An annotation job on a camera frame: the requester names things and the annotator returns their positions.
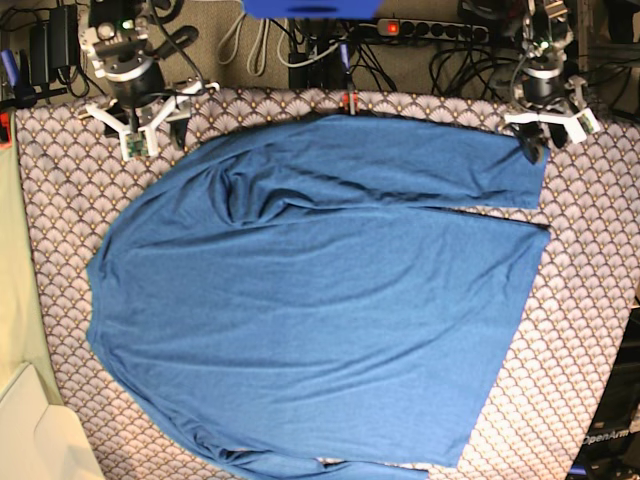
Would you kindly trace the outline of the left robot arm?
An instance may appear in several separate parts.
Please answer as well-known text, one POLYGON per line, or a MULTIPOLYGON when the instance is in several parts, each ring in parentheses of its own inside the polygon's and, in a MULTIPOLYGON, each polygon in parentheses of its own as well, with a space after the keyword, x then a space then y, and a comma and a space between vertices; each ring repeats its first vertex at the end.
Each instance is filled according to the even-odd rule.
POLYGON ((530 163, 543 158, 544 132, 541 117, 548 122, 553 141, 562 146, 568 134, 561 118, 571 113, 564 64, 565 48, 573 41, 569 9, 563 1, 528 1, 521 28, 519 63, 513 71, 509 94, 515 114, 533 114, 509 123, 530 163))

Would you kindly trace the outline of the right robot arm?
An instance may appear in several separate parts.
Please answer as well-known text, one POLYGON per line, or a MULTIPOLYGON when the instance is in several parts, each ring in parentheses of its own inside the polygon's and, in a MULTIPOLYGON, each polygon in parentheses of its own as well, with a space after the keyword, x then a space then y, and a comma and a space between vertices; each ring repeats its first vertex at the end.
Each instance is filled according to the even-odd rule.
POLYGON ((185 147, 191 99, 204 90, 200 70, 186 52, 199 30, 166 25, 182 1, 91 1, 79 21, 81 51, 106 81, 112 99, 92 103, 86 113, 120 142, 125 160, 159 154, 159 127, 166 123, 174 147, 185 147))

